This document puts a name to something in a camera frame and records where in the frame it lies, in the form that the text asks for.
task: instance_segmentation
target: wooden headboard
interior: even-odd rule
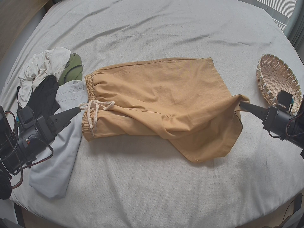
[[[0,62],[27,23],[49,0],[0,0]]]

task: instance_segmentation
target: wicker basket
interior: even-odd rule
[[[260,57],[256,69],[260,91],[268,104],[276,105],[279,91],[285,90],[293,95],[294,104],[291,112],[297,112],[302,102],[302,92],[290,67],[278,57],[264,54]]]

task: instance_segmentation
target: bed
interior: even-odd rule
[[[84,75],[130,61],[212,57],[232,95],[264,107],[255,74],[258,59],[269,53],[304,86],[303,64],[290,42],[264,10],[244,2],[65,0],[47,12],[20,52],[0,96],[4,109],[16,111],[12,93],[22,65],[54,47],[80,55]],[[36,192],[26,169],[10,199],[70,228],[234,228],[272,212],[304,187],[301,150],[270,138],[248,112],[241,117],[243,131],[231,152],[199,165],[158,136],[82,138],[65,198]]]

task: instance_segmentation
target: white drawstring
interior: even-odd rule
[[[96,131],[97,113],[98,113],[98,110],[99,110],[99,106],[101,106],[104,111],[107,111],[114,104],[115,104],[115,101],[91,100],[88,103],[81,103],[81,104],[78,105],[80,109],[82,109],[82,110],[86,110],[87,109],[88,110],[88,122],[89,122],[90,129],[91,129],[91,132],[92,132],[93,136],[95,136],[95,135],[94,135],[94,132],[93,132],[93,124],[92,124],[92,120],[91,120],[91,116],[90,116],[90,110],[91,110],[91,108],[94,108],[94,107],[96,108],[95,109],[95,113],[94,113],[94,119],[93,119],[94,130]]]

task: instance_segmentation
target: floor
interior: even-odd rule
[[[247,223],[246,225],[238,226],[237,228],[262,228],[264,226],[274,227],[282,223],[283,217],[285,218],[293,213],[293,202],[294,198],[277,208],[272,213],[260,217],[252,222]],[[25,228],[65,228],[63,226],[54,224],[48,220],[40,218],[26,209],[22,208],[23,219],[25,223]]]

